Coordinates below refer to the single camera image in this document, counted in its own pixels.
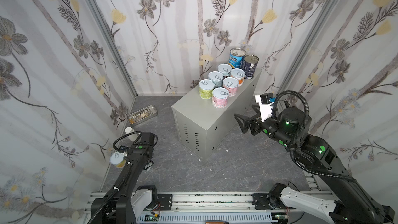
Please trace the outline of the yellow can white lid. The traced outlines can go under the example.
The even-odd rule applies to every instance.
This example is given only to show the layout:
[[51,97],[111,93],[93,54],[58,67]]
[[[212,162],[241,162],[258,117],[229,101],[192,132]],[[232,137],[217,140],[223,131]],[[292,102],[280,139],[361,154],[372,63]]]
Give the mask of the yellow can white lid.
[[114,152],[111,157],[110,157],[110,163],[111,165],[115,166],[116,168],[123,168],[126,160],[124,159],[125,155],[123,153],[120,153],[118,151]]

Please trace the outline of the pale pink can white lid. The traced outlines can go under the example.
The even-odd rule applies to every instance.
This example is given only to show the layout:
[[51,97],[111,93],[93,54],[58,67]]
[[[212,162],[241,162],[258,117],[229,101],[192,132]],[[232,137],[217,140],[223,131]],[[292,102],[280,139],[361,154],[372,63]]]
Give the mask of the pale pink can white lid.
[[225,108],[228,104],[229,91],[224,87],[212,91],[212,105],[215,108]]

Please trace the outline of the orange can white lid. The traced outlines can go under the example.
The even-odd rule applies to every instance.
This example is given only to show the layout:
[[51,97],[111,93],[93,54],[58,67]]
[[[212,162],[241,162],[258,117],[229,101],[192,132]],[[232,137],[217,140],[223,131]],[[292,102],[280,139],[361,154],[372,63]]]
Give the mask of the orange can white lid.
[[240,68],[233,68],[230,71],[230,76],[238,80],[238,86],[242,86],[245,79],[245,71]]

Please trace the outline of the light teal can white lid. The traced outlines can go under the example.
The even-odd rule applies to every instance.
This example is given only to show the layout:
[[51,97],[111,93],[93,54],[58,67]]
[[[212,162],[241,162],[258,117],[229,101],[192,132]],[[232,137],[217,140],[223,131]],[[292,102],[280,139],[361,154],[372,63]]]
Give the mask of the light teal can white lid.
[[223,74],[219,71],[212,71],[208,74],[208,79],[215,84],[215,88],[222,87],[223,78]]

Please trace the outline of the green can white lid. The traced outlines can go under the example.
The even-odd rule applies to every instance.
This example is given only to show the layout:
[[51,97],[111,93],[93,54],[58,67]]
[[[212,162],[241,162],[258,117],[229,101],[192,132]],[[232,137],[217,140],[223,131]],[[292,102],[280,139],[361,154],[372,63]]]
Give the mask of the green can white lid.
[[199,82],[199,94],[200,98],[209,100],[212,98],[212,91],[215,88],[215,84],[210,79],[203,79]]

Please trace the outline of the dark navy food can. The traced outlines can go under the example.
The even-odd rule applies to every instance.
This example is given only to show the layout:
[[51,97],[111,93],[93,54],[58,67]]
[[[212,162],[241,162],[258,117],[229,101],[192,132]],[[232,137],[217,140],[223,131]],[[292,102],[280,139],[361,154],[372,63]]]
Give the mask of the dark navy food can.
[[241,69],[245,72],[245,79],[252,79],[259,62],[255,55],[246,55],[241,62]]

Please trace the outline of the blue soup can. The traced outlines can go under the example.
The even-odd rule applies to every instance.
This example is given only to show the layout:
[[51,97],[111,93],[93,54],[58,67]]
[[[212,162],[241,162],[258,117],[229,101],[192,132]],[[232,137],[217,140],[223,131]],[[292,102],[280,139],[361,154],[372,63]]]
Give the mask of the blue soup can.
[[228,63],[232,66],[232,68],[240,68],[241,62],[244,59],[246,52],[242,48],[232,48],[230,50],[230,56]]

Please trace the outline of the teal grey can white lid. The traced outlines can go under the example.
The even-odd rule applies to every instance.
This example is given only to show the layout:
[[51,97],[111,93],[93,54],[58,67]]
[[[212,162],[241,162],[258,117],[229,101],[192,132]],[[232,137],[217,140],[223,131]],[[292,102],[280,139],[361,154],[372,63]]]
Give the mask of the teal grey can white lid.
[[150,170],[151,170],[151,168],[152,168],[152,166],[147,166],[147,167],[145,167],[144,169],[143,169],[143,173],[147,173],[147,172],[149,172]]

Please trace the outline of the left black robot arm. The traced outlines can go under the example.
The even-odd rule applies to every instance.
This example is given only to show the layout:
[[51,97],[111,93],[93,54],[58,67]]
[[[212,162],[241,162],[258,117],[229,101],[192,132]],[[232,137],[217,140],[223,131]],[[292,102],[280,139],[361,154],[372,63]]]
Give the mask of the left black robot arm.
[[113,147],[117,147],[119,141],[131,135],[138,137],[126,151],[123,158],[126,162],[113,187],[102,198],[93,201],[90,209],[89,224],[135,224],[141,211],[134,211],[131,198],[134,187],[144,168],[153,158],[153,150],[158,137],[151,132],[135,131],[126,134],[114,141]]

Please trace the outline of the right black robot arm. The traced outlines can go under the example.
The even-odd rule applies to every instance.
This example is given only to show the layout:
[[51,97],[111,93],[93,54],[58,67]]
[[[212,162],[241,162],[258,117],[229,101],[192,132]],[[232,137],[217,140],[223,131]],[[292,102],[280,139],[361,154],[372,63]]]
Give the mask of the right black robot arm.
[[260,95],[256,115],[234,114],[243,133],[266,134],[284,147],[293,163],[322,179],[337,200],[323,200],[276,183],[266,196],[271,209],[298,209],[328,224],[387,224],[395,212],[374,200],[345,168],[326,140],[309,134],[309,104],[300,93],[283,91]]

